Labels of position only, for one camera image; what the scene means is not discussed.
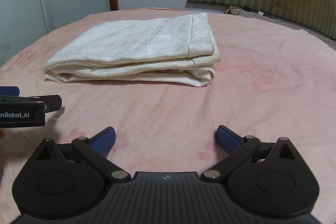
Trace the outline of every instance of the logo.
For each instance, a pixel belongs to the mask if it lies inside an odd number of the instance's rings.
[[[171,176],[170,175],[164,175],[164,176],[162,176],[162,179],[164,179],[164,180],[170,180]]]
[[[28,113],[0,113],[0,118],[29,118],[29,112]]]

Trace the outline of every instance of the screw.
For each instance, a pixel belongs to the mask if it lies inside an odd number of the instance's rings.
[[[219,173],[218,171],[216,170],[206,170],[203,175],[206,177],[206,178],[209,178],[209,179],[215,179],[215,178],[218,178],[221,173]]]
[[[124,179],[125,177],[128,176],[128,173],[124,170],[118,170],[118,171],[112,172],[111,175],[114,179]]]

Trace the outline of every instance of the white quilt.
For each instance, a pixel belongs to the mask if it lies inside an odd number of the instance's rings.
[[[59,83],[87,80],[208,85],[221,57],[207,13],[98,24],[57,52],[43,75]]]

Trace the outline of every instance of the blue gripper pad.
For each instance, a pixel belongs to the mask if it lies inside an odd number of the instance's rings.
[[[17,86],[0,86],[0,95],[19,96],[20,90]]]
[[[88,145],[103,157],[106,157],[108,152],[116,142],[116,132],[113,127],[107,127],[97,135],[88,140]]]
[[[225,126],[219,126],[216,131],[216,140],[224,151],[230,155],[241,147],[245,140]]]

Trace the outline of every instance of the bed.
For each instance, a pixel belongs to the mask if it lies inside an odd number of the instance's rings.
[[[0,68],[0,85],[22,96],[59,94],[60,111],[42,128],[11,128],[0,141],[0,224],[19,211],[11,186],[44,137],[68,143],[113,126],[108,159],[136,171],[199,173],[226,154],[214,132],[223,124],[263,142],[286,136],[320,185],[312,214],[336,222],[336,52],[303,30],[233,15],[209,13],[222,62],[211,85],[87,81],[58,84],[42,76],[44,63],[87,29],[106,21],[191,14],[136,9],[89,15],[52,31]]]

